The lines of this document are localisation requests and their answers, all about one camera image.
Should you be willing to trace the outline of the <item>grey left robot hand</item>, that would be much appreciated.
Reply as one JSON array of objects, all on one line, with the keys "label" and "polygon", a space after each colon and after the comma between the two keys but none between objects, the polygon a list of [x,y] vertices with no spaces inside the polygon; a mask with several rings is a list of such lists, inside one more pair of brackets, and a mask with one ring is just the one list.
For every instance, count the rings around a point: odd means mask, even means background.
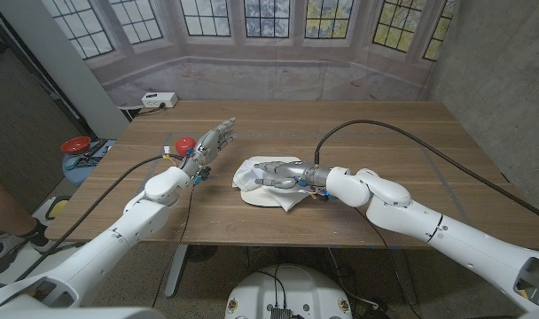
[{"label": "grey left robot hand", "polygon": [[232,117],[209,130],[197,141],[191,154],[186,156],[177,167],[190,178],[197,176],[204,167],[216,159],[222,149],[237,138],[233,130],[235,122],[236,118]]}]

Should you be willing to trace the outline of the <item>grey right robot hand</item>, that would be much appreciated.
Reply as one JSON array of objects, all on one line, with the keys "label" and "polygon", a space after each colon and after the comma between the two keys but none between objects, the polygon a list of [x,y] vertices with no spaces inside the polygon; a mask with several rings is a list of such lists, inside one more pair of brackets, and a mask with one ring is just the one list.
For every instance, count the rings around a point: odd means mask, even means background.
[{"label": "grey right robot hand", "polygon": [[256,163],[254,168],[269,174],[269,177],[255,179],[256,184],[284,190],[292,189],[299,183],[302,186],[324,187],[332,171],[307,161],[269,161]]}]

